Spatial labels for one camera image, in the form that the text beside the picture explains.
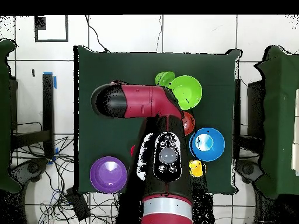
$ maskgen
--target black stand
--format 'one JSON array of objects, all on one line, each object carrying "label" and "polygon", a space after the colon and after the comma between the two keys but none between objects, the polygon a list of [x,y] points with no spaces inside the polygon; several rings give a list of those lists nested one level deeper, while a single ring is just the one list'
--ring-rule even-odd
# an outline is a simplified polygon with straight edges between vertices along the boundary
[{"label": "black stand", "polygon": [[[11,82],[11,111],[12,130],[17,126],[16,90],[18,82],[12,78]],[[24,134],[13,134],[11,139],[11,151],[31,144],[43,142],[45,157],[51,159],[54,156],[54,105],[53,105],[53,76],[43,75],[43,130]]]}]

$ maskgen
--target blue bowl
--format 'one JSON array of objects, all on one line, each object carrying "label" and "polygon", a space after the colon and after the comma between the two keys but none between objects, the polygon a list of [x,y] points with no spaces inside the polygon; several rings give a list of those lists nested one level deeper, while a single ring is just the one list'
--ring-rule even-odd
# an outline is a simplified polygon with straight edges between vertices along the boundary
[{"label": "blue bowl", "polygon": [[202,128],[194,133],[189,141],[193,156],[204,162],[218,159],[225,148],[225,141],[219,131],[213,128]]}]

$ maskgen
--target red bowl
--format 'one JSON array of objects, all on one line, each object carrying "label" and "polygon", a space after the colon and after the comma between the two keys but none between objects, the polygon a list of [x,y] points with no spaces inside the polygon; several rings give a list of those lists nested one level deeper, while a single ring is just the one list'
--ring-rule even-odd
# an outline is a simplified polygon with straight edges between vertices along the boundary
[{"label": "red bowl", "polygon": [[184,117],[182,119],[183,126],[184,126],[184,132],[185,136],[188,136],[195,127],[195,119],[190,113],[187,113],[186,111],[183,111]]}]

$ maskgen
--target white floor tile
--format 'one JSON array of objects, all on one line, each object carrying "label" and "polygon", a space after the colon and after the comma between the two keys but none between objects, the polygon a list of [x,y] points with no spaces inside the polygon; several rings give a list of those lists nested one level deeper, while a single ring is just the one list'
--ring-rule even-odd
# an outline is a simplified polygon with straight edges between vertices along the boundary
[{"label": "white floor tile", "polygon": [[239,191],[233,195],[234,205],[255,206],[255,192],[252,184],[245,184],[241,176],[236,173],[235,186]]},{"label": "white floor tile", "polygon": [[231,224],[232,210],[231,206],[213,207],[215,224]]},{"label": "white floor tile", "polygon": [[164,15],[164,52],[223,54],[235,48],[236,15]]},{"label": "white floor tile", "polygon": [[16,62],[15,61],[8,61],[9,69],[11,70],[11,76],[16,76]]},{"label": "white floor tile", "polygon": [[285,15],[238,15],[237,47],[241,61],[261,61],[265,49],[282,46],[290,53],[299,49],[298,20]]},{"label": "white floor tile", "polygon": [[231,205],[232,195],[214,194],[213,205]]},{"label": "white floor tile", "polygon": [[[100,43],[113,53],[156,52],[161,31],[160,15],[90,16],[90,26]],[[95,32],[90,29],[90,49],[104,51]]]},{"label": "white floor tile", "polygon": [[299,89],[296,90],[295,116],[299,117]]},{"label": "white floor tile", "polygon": [[[51,208],[46,206],[39,206],[39,205],[25,205],[26,217],[27,217],[27,224],[68,224],[65,220],[64,215],[67,218],[71,218],[75,216],[75,212],[69,208],[63,210],[63,214],[59,213],[59,210],[56,210],[57,219],[53,219],[52,216],[48,218],[47,210],[49,211]],[[80,221],[80,224],[89,224],[89,218]],[[79,224],[78,218],[70,219],[69,224]]]},{"label": "white floor tile", "polygon": [[[241,124],[248,124],[248,84],[262,79],[259,71],[253,67],[255,63],[239,63],[239,77],[241,80]],[[247,134],[247,126],[241,126],[241,134]]]},{"label": "white floor tile", "polygon": [[99,192],[91,192],[91,205],[110,205],[114,202],[114,198],[118,199],[117,194],[105,194]]},{"label": "white floor tile", "polygon": [[[65,18],[45,16],[46,29],[39,31],[44,39],[63,39]],[[85,17],[68,16],[68,42],[35,42],[34,16],[16,18],[17,60],[73,60],[73,46],[88,46]]]},{"label": "white floor tile", "polygon": [[255,207],[234,207],[232,224],[253,224]]},{"label": "white floor tile", "polygon": [[[74,133],[74,63],[17,61],[16,70],[19,82],[18,123],[43,122],[43,73],[52,72],[57,78],[54,132]],[[32,126],[23,126],[22,130],[32,131],[30,128]]]},{"label": "white floor tile", "polygon": [[[15,23],[14,16],[1,16],[0,17],[0,40],[1,39],[15,39]],[[8,60],[15,59],[15,52],[11,52]]]},{"label": "white floor tile", "polygon": [[294,143],[299,144],[299,117],[295,117],[294,123]]},{"label": "white floor tile", "polygon": [[91,206],[91,214],[91,224],[115,224],[115,217],[118,214],[118,210],[114,205]]},{"label": "white floor tile", "polygon": [[[66,136],[56,135],[55,139],[59,139]],[[62,142],[58,143],[59,141],[55,142],[55,147],[59,148],[59,151],[61,150]],[[70,145],[68,145],[65,149],[61,150],[61,155],[74,155],[74,142],[71,142]],[[74,185],[74,164],[65,162],[62,159],[56,160],[57,164],[61,167],[59,168],[60,173],[62,174],[62,177],[64,179],[65,183],[65,192],[67,189],[72,187]],[[57,169],[55,167],[55,164],[48,164],[46,168],[46,172],[51,178],[51,185],[52,188],[57,190],[58,189],[58,173]],[[48,175],[43,173],[41,175],[41,179],[36,183],[29,183],[27,191],[26,191],[26,197],[25,197],[25,203],[26,204],[49,204],[51,202],[51,199],[53,197],[53,190],[50,185],[50,179]]]}]

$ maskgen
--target table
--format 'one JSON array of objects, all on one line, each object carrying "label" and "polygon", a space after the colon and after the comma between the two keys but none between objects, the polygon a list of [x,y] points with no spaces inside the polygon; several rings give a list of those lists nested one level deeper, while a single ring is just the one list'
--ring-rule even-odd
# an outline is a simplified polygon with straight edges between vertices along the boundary
[{"label": "table", "polygon": [[[131,147],[137,143],[142,118],[109,118],[96,115],[91,108],[92,92],[115,79],[130,84],[155,85],[159,72],[173,71],[176,76],[190,75],[202,85],[203,96],[193,109],[198,128],[213,127],[225,139],[222,156],[207,165],[209,193],[233,194],[231,185],[232,119],[235,93],[235,60],[240,50],[226,54],[157,54],[92,52],[77,48],[75,68],[79,73],[79,171],[78,190],[95,192],[89,179],[93,163],[102,156],[120,159],[127,170],[132,165]],[[192,135],[186,137],[187,145]]]}]

